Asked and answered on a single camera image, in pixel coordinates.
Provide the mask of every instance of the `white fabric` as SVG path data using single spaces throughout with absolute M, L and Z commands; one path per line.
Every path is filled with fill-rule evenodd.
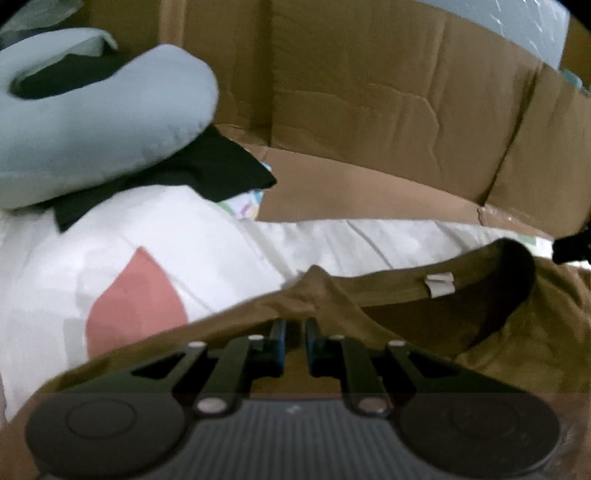
M 90 308 L 138 247 L 167 273 L 191 321 L 279 290 L 313 264 L 351 277 L 445 261 L 501 237 L 551 254 L 542 239 L 432 220 L 234 220 L 188 187 L 120 193 L 62 235 L 50 212 L 11 218 L 7 228 L 0 375 L 8 418 L 44 381 L 87 360 Z

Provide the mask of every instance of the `clothing tag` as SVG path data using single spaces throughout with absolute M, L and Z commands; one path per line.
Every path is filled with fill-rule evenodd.
M 427 275 L 425 283 L 431 291 L 431 298 L 443 297 L 444 295 L 451 295 L 455 293 L 456 288 L 453 285 L 453 273 L 437 273 L 433 275 Z

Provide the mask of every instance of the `cardboard flap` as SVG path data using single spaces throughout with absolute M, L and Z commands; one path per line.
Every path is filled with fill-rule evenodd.
M 539 60 L 414 0 L 273 9 L 273 146 L 486 199 Z
M 555 237 L 591 210 L 591 99 L 545 66 L 488 203 Z
M 271 127 L 271 0 L 162 0 L 161 42 L 202 59 L 217 77 L 215 122 Z
M 390 218 L 478 224 L 475 203 L 410 180 L 275 148 L 265 152 L 264 161 L 277 185 L 265 192 L 260 221 Z

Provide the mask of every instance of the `black object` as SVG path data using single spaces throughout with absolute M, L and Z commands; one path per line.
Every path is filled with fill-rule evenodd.
M 210 125 L 188 146 L 153 167 L 48 200 L 41 206 L 54 209 L 56 222 L 64 232 L 91 208 L 136 187 L 187 185 L 205 199 L 221 202 L 275 183 L 275 177 L 255 157 Z
M 126 60 L 106 43 L 105 50 L 100 57 L 68 54 L 57 63 L 15 81 L 11 93 L 25 100 L 37 100 L 106 80 L 125 65 Z
M 540 478 L 560 424 L 543 401 L 394 340 L 380 351 L 306 322 L 328 400 L 249 398 L 281 377 L 285 320 L 221 351 L 191 342 L 40 404 L 26 439 L 44 479 Z
M 552 244 L 554 263 L 591 261 L 591 230 L 555 240 Z

